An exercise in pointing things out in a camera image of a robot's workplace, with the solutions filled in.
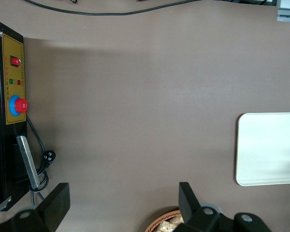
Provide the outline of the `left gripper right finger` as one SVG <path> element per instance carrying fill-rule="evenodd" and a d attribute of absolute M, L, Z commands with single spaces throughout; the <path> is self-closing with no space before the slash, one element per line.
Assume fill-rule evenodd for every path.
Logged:
<path fill-rule="evenodd" d="M 201 206 L 188 182 L 179 183 L 178 206 L 185 224 L 217 224 L 220 214 Z"/>

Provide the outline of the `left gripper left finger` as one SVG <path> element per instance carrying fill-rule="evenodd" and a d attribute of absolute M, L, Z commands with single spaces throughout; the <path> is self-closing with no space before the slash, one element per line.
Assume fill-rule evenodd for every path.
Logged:
<path fill-rule="evenodd" d="M 59 183 L 38 206 L 22 210 L 12 218 L 12 231 L 55 232 L 70 206 L 70 186 Z"/>

